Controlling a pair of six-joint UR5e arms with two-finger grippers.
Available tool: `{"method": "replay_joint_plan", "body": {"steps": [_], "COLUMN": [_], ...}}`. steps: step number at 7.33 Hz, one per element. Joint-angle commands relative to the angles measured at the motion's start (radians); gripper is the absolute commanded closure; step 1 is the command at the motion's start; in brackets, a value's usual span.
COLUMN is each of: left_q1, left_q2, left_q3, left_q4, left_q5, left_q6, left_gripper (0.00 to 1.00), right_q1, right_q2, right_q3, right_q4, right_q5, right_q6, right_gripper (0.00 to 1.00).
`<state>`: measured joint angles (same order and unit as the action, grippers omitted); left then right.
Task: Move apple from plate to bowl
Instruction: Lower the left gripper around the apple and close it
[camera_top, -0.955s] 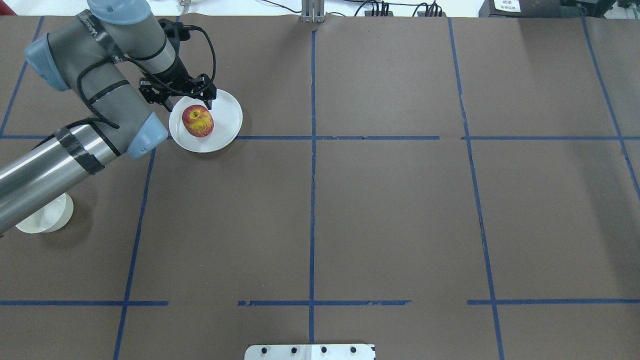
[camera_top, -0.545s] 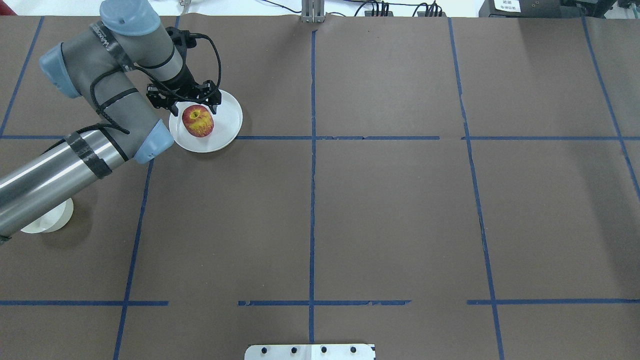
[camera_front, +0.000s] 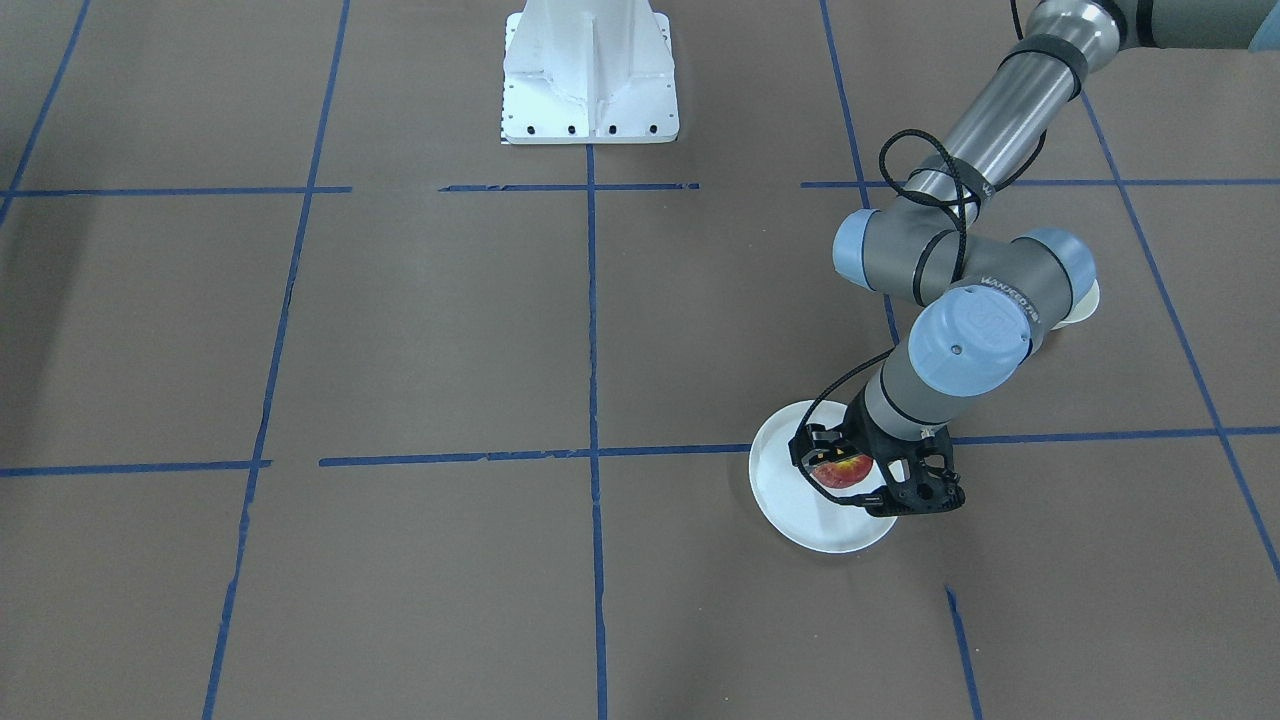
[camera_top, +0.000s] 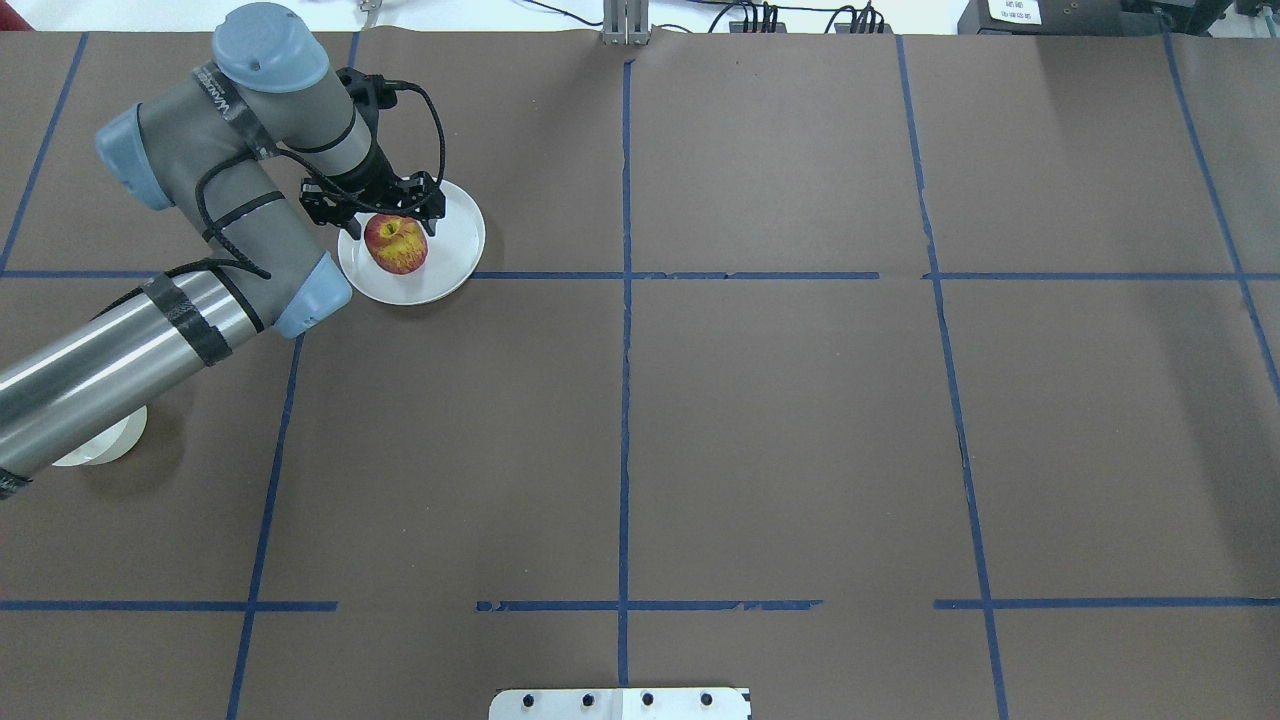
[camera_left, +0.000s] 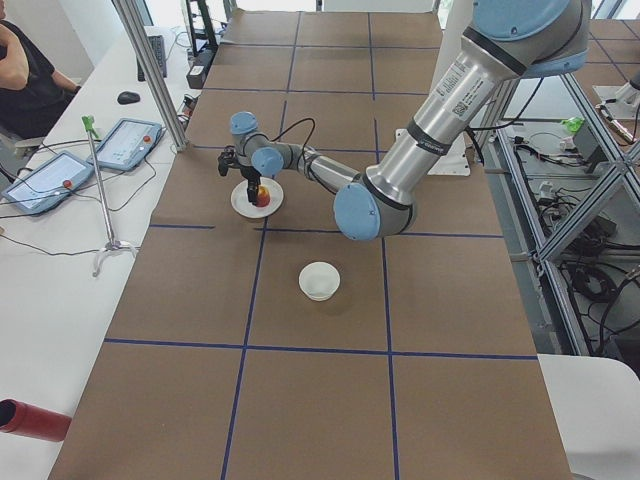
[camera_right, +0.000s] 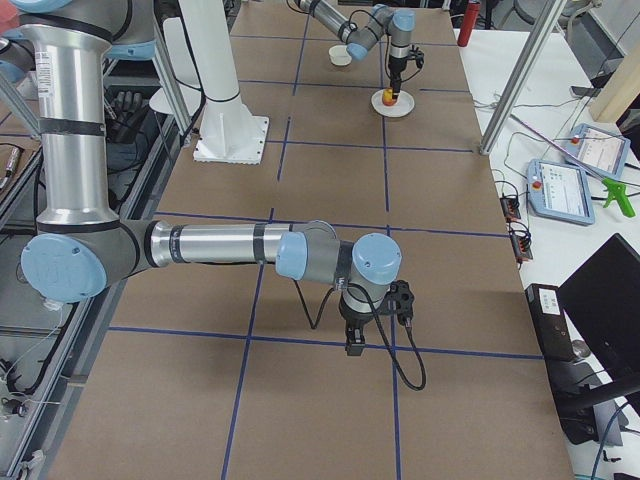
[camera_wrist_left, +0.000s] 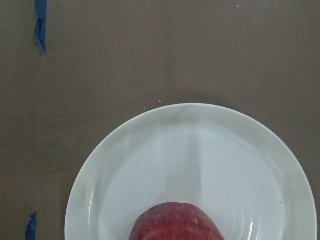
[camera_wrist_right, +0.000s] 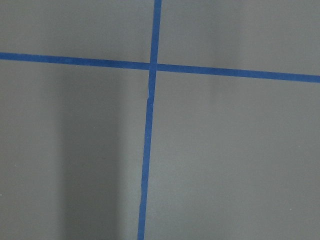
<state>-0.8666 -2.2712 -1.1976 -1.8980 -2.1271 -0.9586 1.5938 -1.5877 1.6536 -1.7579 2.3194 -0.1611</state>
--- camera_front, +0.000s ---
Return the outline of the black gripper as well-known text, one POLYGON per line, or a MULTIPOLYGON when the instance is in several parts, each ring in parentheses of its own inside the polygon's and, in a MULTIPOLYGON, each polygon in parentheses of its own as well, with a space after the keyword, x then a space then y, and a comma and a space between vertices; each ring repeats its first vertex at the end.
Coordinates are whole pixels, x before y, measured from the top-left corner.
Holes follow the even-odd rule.
POLYGON ((847 406, 842 423, 852 450, 841 448, 840 428, 801 424, 788 441, 794 468, 812 471, 826 465, 827 477, 868 477, 906 462, 906 416, 881 386, 865 386, 847 406))

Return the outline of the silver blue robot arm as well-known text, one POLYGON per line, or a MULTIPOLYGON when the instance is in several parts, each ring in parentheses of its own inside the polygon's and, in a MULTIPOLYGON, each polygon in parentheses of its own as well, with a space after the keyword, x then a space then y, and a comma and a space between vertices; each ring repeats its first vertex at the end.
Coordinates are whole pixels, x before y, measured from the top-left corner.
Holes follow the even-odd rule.
POLYGON ((1074 234, 1039 228, 1012 240, 972 228, 1030 165, 1053 118, 1092 74, 1133 49, 1277 49, 1275 1, 1041 1, 1019 41, 945 138, 919 129, 931 155, 896 181, 886 209, 847 217, 836 272, 922 311, 908 337, 833 428, 804 416, 794 466, 817 475, 849 461, 887 466, 938 452, 950 421, 1016 369, 1088 299, 1094 258, 1074 234))

